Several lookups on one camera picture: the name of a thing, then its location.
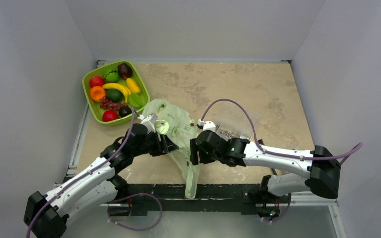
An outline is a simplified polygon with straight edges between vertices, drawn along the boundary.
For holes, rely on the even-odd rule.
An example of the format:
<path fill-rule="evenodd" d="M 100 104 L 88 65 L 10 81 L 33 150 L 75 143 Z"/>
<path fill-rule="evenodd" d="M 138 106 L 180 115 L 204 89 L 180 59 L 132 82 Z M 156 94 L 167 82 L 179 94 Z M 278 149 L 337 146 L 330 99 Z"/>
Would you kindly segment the pale green plastic bag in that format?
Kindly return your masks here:
<path fill-rule="evenodd" d="M 200 166 L 193 165 L 190 161 L 190 139 L 199 135 L 196 122 L 190 118 L 188 111 L 166 99 L 154 99 L 146 104 L 142 114 L 147 116 L 151 113 L 158 116 L 155 125 L 156 131 L 163 132 L 178 145 L 179 149 L 169 153 L 168 156 L 181 170 L 185 180 L 185 198 L 194 199 L 197 192 Z"/>

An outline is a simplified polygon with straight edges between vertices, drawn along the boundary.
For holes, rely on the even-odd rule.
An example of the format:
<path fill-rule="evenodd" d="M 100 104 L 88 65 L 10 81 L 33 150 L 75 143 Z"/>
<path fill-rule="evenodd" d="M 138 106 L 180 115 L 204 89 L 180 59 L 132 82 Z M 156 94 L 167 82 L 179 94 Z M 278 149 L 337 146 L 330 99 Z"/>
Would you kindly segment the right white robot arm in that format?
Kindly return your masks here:
<path fill-rule="evenodd" d="M 284 175 L 263 179 L 258 189 L 263 201 L 302 191 L 327 199 L 338 198 L 341 164 L 318 155 L 317 152 L 326 151 L 324 147 L 316 146 L 313 151 L 259 148 L 255 141 L 225 140 L 210 130 L 191 139 L 190 147 L 193 165 L 218 161 L 230 167 L 260 166 L 285 171 Z"/>

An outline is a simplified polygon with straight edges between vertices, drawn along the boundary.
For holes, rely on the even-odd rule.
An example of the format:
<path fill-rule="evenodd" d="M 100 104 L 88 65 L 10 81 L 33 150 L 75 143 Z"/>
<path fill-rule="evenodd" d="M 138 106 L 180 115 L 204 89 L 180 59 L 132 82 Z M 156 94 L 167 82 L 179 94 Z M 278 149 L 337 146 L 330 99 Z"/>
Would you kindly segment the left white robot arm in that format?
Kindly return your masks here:
<path fill-rule="evenodd" d="M 126 134 L 117 138 L 83 171 L 58 187 L 28 198 L 24 223 L 26 237 L 60 238 L 71 222 L 90 208 L 104 203 L 127 202 L 146 193 L 131 194 L 129 184 L 119 172 L 130 166 L 135 157 L 153 157 L 178 150 L 178 146 L 143 124 L 133 124 Z"/>

